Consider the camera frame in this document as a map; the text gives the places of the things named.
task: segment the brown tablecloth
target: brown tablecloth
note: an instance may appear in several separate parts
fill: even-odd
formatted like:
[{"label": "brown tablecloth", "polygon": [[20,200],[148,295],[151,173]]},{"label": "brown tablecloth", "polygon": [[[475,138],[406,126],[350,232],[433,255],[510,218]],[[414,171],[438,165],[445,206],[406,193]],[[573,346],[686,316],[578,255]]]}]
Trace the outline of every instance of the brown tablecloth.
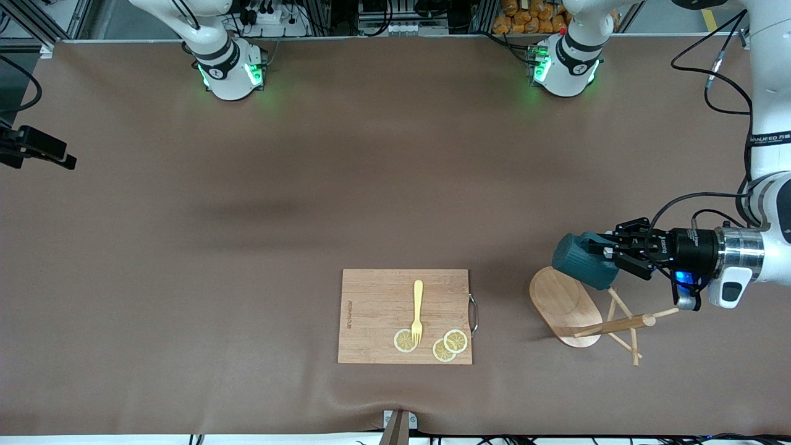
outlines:
[{"label": "brown tablecloth", "polygon": [[[234,103],[177,44],[58,45],[17,123],[78,167],[0,170],[0,432],[337,432],[405,408],[444,434],[791,433],[790,289],[660,319],[640,367],[561,344],[525,294],[566,232],[738,185],[747,121],[668,65],[692,41],[614,38],[565,100],[485,39],[286,42]],[[732,203],[660,225],[712,205]],[[475,364],[337,364],[343,268],[470,269]],[[615,285],[636,313],[672,304],[660,276]]]}]

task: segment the plastic fork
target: plastic fork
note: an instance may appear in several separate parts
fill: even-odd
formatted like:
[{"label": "plastic fork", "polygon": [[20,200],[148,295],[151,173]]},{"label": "plastic fork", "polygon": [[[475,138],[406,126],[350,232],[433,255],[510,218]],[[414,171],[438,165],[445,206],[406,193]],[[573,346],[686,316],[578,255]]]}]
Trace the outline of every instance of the plastic fork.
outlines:
[{"label": "plastic fork", "polygon": [[423,337],[423,324],[420,322],[420,306],[423,304],[423,282],[414,281],[414,321],[412,322],[412,343],[420,344]]}]

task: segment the metal handle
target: metal handle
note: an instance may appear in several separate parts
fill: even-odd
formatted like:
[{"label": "metal handle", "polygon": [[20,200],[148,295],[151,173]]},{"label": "metal handle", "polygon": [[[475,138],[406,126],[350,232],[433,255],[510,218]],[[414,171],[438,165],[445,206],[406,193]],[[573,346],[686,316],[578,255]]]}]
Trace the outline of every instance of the metal handle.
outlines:
[{"label": "metal handle", "polygon": [[472,313],[475,315],[475,323],[470,323],[472,326],[470,329],[470,338],[475,338],[475,331],[478,330],[478,303],[475,301],[472,294],[470,294],[470,303],[472,303]]}]

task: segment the black cable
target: black cable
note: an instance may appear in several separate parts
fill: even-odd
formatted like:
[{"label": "black cable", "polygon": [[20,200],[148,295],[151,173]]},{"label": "black cable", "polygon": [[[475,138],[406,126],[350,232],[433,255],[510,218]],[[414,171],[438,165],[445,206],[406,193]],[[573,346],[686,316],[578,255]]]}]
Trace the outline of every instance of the black cable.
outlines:
[{"label": "black cable", "polygon": [[[728,47],[728,43],[730,43],[731,38],[733,38],[733,34],[736,33],[736,30],[739,28],[739,24],[741,23],[744,16],[747,14],[747,10],[743,10],[741,13],[737,14],[738,20],[736,23],[733,24],[731,28],[731,32],[728,33],[728,37],[725,38],[725,42],[722,44],[722,48],[720,48],[720,54],[717,56],[717,61],[715,62],[717,65],[722,63],[722,59],[725,57],[725,49]],[[733,110],[724,110],[722,108],[716,107],[712,105],[711,101],[709,100],[709,89],[713,85],[713,78],[710,78],[709,81],[706,83],[706,88],[703,89],[703,100],[706,101],[706,105],[709,108],[713,109],[716,112],[721,112],[723,114],[732,114],[732,115],[742,115],[742,116],[749,116],[751,111],[743,112],[743,111],[733,111]]]},{"label": "black cable", "polygon": [[319,25],[318,23],[316,23],[316,21],[313,20],[313,17],[312,17],[312,14],[310,13],[310,11],[305,13],[305,11],[302,8],[297,7],[297,9],[299,10],[300,14],[302,14],[302,16],[304,18],[308,19],[308,21],[310,22],[311,25],[316,26],[318,29],[321,29],[321,32],[325,36],[327,35],[327,32],[332,32],[332,28],[328,28],[326,26],[322,26],[322,25]]},{"label": "black cable", "polygon": [[[8,18],[8,21],[4,25],[2,21],[4,21],[6,18]],[[8,29],[9,25],[11,25],[11,16],[6,15],[6,13],[0,11],[0,25],[2,26],[2,29],[0,29],[0,34],[3,34]]]},{"label": "black cable", "polygon": [[27,104],[19,105],[16,108],[8,108],[8,109],[5,109],[5,110],[0,110],[0,113],[20,112],[20,111],[26,110],[26,109],[32,107],[33,105],[39,103],[39,101],[41,100],[41,94],[43,93],[43,90],[41,89],[41,84],[39,83],[39,81],[37,81],[36,78],[33,77],[33,74],[30,74],[25,68],[20,67],[13,60],[5,57],[2,54],[0,54],[0,60],[2,60],[5,63],[8,63],[11,67],[13,67],[17,71],[21,72],[22,74],[24,74],[25,77],[30,79],[30,82],[33,82],[33,85],[36,87],[36,95]]},{"label": "black cable", "polygon": [[509,51],[511,51],[511,54],[513,54],[513,56],[516,57],[517,60],[519,60],[522,63],[527,63],[528,65],[533,64],[533,62],[531,62],[531,61],[525,59],[524,57],[520,56],[519,54],[517,54],[517,50],[515,50],[513,48],[513,46],[511,46],[510,43],[508,43],[508,37],[506,37],[505,34],[502,35],[502,39],[505,41],[505,44],[508,46]]},{"label": "black cable", "polygon": [[349,11],[350,11],[349,3],[346,4],[346,23],[348,23],[349,24],[349,28],[352,31],[354,31],[354,33],[356,33],[359,36],[365,36],[365,37],[376,37],[376,36],[379,36],[382,32],[387,31],[388,28],[390,27],[390,25],[392,25],[392,22],[393,22],[393,1],[392,0],[388,0],[388,8],[390,9],[390,18],[386,18],[387,15],[388,15],[388,12],[384,11],[382,13],[382,18],[383,18],[384,21],[382,22],[382,25],[379,27],[379,29],[374,34],[366,34],[366,33],[362,32],[362,31],[360,31],[360,29],[357,28],[357,26],[354,25],[353,18],[349,15]]},{"label": "black cable", "polygon": [[233,19],[233,27],[237,31],[237,36],[242,37],[242,30],[239,29],[239,22],[237,21],[237,16],[233,15],[232,13],[226,14],[226,16],[231,16],[231,18]]},{"label": "black cable", "polygon": [[703,89],[703,100],[706,101],[706,105],[708,105],[709,108],[713,109],[716,112],[721,112],[723,114],[734,114],[734,115],[738,115],[738,116],[750,116],[750,113],[751,113],[749,111],[743,112],[743,111],[724,110],[722,108],[717,107],[716,105],[713,105],[711,103],[711,100],[709,100],[709,89],[708,88],[704,88]]},{"label": "black cable", "polygon": [[696,211],[695,213],[692,214],[692,221],[695,221],[698,218],[698,215],[700,215],[701,213],[714,213],[715,215],[720,215],[721,217],[733,223],[734,226],[739,227],[740,229],[744,228],[744,224],[736,221],[732,216],[713,208],[702,208]]},{"label": "black cable", "polygon": [[[674,205],[676,205],[677,203],[680,203],[681,201],[689,200],[689,199],[692,199],[692,198],[699,198],[699,197],[702,197],[702,196],[714,196],[714,197],[720,197],[720,198],[746,198],[746,197],[750,196],[750,194],[749,193],[723,193],[723,192],[696,192],[696,193],[689,193],[689,194],[686,194],[686,195],[679,196],[678,198],[675,198],[675,199],[671,200],[669,203],[665,204],[657,212],[657,214],[653,216],[653,219],[651,219],[651,223],[649,224],[648,230],[646,231],[646,233],[647,234],[651,233],[651,230],[653,230],[653,228],[657,225],[657,221],[659,221],[659,218],[661,218],[662,215],[666,211],[668,211],[668,209],[670,207],[673,207]],[[650,261],[651,264],[653,264],[654,267],[659,272],[662,273],[662,275],[667,277],[673,284],[677,284],[679,286],[686,287],[688,289],[693,289],[695,291],[702,291],[703,290],[705,285],[701,286],[701,285],[697,285],[697,284],[681,283],[680,281],[676,280],[676,278],[673,275],[671,275],[669,272],[665,271],[662,268],[662,266],[659,265],[657,260],[654,259],[653,255],[649,251],[648,242],[649,242],[649,238],[645,237],[645,241],[644,241],[644,244],[643,244],[643,254],[645,255],[646,258],[648,258],[648,261]]]},{"label": "black cable", "polygon": [[503,40],[498,39],[494,34],[490,32],[478,31],[475,34],[480,34],[481,36],[489,37],[490,40],[503,47],[510,46],[511,48],[515,48],[515,49],[524,49],[524,50],[528,49],[528,45],[509,44],[507,42],[504,42]]},{"label": "black cable", "polygon": [[195,439],[195,445],[202,445],[203,444],[203,439],[205,439],[205,438],[206,438],[205,434],[190,434],[190,443],[189,443],[189,445],[192,445],[192,440],[193,439]]},{"label": "black cable", "polygon": [[704,36],[703,38],[701,38],[701,39],[700,39],[700,40],[698,40],[697,42],[693,43],[693,44],[692,44],[691,46],[689,46],[687,49],[685,49],[685,50],[681,51],[681,52],[680,52],[680,53],[679,53],[679,54],[678,54],[676,57],[674,57],[674,58],[673,58],[673,60],[670,62],[670,66],[671,66],[673,69],[675,69],[675,70],[679,70],[679,71],[690,71],[690,72],[692,72],[692,73],[703,73],[703,74],[708,74],[709,76],[714,76],[715,78],[721,79],[723,82],[727,83],[727,84],[728,84],[728,85],[730,85],[730,86],[731,86],[733,89],[735,89],[735,90],[737,91],[737,93],[739,93],[739,95],[741,95],[741,97],[744,99],[744,101],[745,101],[745,102],[747,102],[747,107],[750,109],[750,113],[752,113],[752,99],[750,99],[750,96],[749,96],[749,94],[747,94],[747,92],[746,92],[746,91],[744,91],[744,89],[743,89],[743,88],[742,88],[742,87],[741,87],[741,86],[740,86],[738,83],[734,82],[734,81],[733,81],[733,80],[731,80],[730,78],[728,78],[728,77],[726,77],[726,76],[724,76],[724,75],[722,75],[722,74],[720,74],[720,73],[715,73],[715,72],[714,72],[714,71],[712,71],[712,70],[705,70],[705,69],[702,69],[702,68],[695,68],[695,67],[682,67],[682,66],[680,66],[680,65],[676,64],[676,62],[677,62],[679,59],[681,59],[682,57],[684,57],[684,56],[685,56],[685,55],[686,55],[686,54],[687,54],[689,51],[692,51],[692,50],[693,50],[693,49],[695,49],[695,48],[696,48],[698,45],[702,44],[703,42],[705,42],[706,40],[708,40],[708,39],[709,39],[711,36],[713,36],[713,35],[714,35],[714,34],[716,34],[717,32],[720,32],[722,29],[724,29],[726,26],[730,25],[730,24],[731,24],[731,23],[733,23],[734,21],[741,19],[741,17],[743,17],[743,16],[744,16],[746,13],[747,13],[747,10],[743,10],[742,12],[740,12],[740,13],[738,13],[737,15],[733,16],[733,17],[732,17],[730,20],[726,21],[726,22],[725,22],[725,23],[724,23],[722,26],[720,26],[719,28],[717,28],[717,29],[713,30],[713,31],[712,31],[712,32],[710,32],[708,35]]},{"label": "black cable", "polygon": [[642,10],[643,6],[645,6],[645,1],[646,0],[643,0],[642,2],[639,2],[639,3],[635,4],[635,5],[632,5],[632,7],[636,7],[636,9],[634,10],[634,13],[631,16],[628,17],[629,21],[624,21],[618,27],[618,32],[619,33],[623,34],[623,33],[625,33],[627,31],[627,29],[629,29],[629,27],[634,22],[634,18],[638,16],[638,14],[640,13],[640,10]]},{"label": "black cable", "polygon": [[[179,13],[181,13],[181,15],[183,15],[185,18],[187,17],[187,14],[181,9],[179,4],[176,3],[176,0],[170,0],[170,2],[176,7],[177,10],[179,10]],[[199,30],[200,29],[200,24],[198,23],[198,18],[192,13],[192,10],[190,9],[189,6],[187,6],[187,3],[184,3],[184,0],[179,0],[179,2],[187,10],[187,12],[189,12],[189,14],[190,14],[190,18],[192,19],[192,23],[194,23],[194,25],[191,25],[191,28],[193,28],[196,31]]]},{"label": "black cable", "polygon": [[[682,66],[677,65],[676,62],[681,57],[686,55],[689,51],[692,51],[692,49],[694,49],[695,47],[697,47],[701,43],[703,43],[706,40],[708,40],[711,36],[713,36],[717,32],[720,32],[721,30],[725,29],[725,27],[727,27],[731,23],[736,22],[736,24],[731,29],[731,33],[730,33],[729,37],[725,40],[725,44],[723,44],[723,46],[722,46],[723,48],[725,48],[728,45],[728,42],[729,42],[730,38],[732,37],[732,35],[736,32],[736,28],[738,27],[738,24],[741,22],[742,18],[744,18],[744,16],[746,14],[747,14],[747,10],[742,10],[737,15],[731,17],[730,20],[728,20],[724,24],[722,24],[719,28],[713,30],[712,32],[710,32],[709,34],[707,34],[706,36],[704,36],[703,38],[701,38],[700,40],[698,40],[697,42],[695,42],[694,44],[689,46],[684,51],[681,51],[670,62],[670,66],[673,69],[676,69],[676,70],[708,74],[709,76],[714,76],[715,78],[721,79],[722,81],[724,81],[725,83],[730,85],[733,89],[735,89],[737,91],[737,93],[739,93],[739,95],[747,103],[747,110],[748,111],[746,111],[746,112],[730,112],[730,110],[724,110],[724,109],[721,109],[721,108],[718,108],[718,107],[715,107],[714,105],[712,105],[711,101],[709,100],[709,97],[708,97],[708,92],[704,89],[703,98],[706,101],[706,104],[709,105],[709,107],[712,108],[714,111],[724,112],[725,114],[737,114],[737,113],[738,114],[743,114],[743,113],[745,113],[745,114],[749,115],[749,117],[750,117],[749,125],[748,125],[748,128],[747,128],[747,137],[746,137],[745,142],[744,142],[744,178],[742,179],[741,185],[739,187],[739,191],[740,192],[742,190],[744,190],[745,187],[747,187],[747,185],[749,184],[749,182],[751,180],[751,177],[750,177],[751,149],[750,149],[750,145],[749,145],[748,142],[750,140],[750,136],[752,135],[752,128],[753,128],[752,99],[750,98],[750,96],[747,94],[747,92],[744,91],[744,89],[739,84],[737,84],[736,82],[734,82],[733,80],[731,80],[727,76],[724,76],[723,74],[715,73],[712,70],[704,70],[704,69],[701,69],[701,68],[682,67]],[[754,219],[751,218],[750,215],[747,214],[747,210],[744,208],[744,204],[742,203],[742,200],[740,198],[736,198],[736,211],[739,213],[739,216],[742,219],[744,219],[744,221],[747,221],[747,227],[750,227],[750,226],[753,225]]]}]

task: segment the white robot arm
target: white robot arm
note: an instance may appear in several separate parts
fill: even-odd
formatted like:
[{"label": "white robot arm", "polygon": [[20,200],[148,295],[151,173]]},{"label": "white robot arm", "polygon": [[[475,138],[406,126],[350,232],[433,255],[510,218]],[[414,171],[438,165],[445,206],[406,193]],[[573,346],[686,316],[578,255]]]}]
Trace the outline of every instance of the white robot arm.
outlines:
[{"label": "white robot arm", "polygon": [[[551,56],[541,82],[548,91],[573,96],[588,85],[612,31],[609,11],[629,3],[564,2],[575,13],[568,33],[541,44]],[[741,190],[748,194],[742,203],[749,227],[657,230],[648,219],[635,219],[606,234],[566,235],[553,257],[556,269],[596,288],[608,286],[618,270],[647,280],[667,269],[674,301],[687,310],[700,308],[704,287],[711,303],[732,309],[752,281],[791,286],[791,2],[742,3],[753,30],[750,169]]]},{"label": "white robot arm", "polygon": [[231,38],[218,17],[228,12],[230,0],[130,1],[184,39],[198,60],[203,82],[220,99],[242,99],[263,84],[261,49]]},{"label": "white robot arm", "polygon": [[547,47],[549,63],[536,82],[550,93],[572,97],[593,81],[599,55],[610,39],[615,23],[610,11],[637,3],[635,0],[564,0],[574,17],[565,34],[553,34],[538,43]]}]

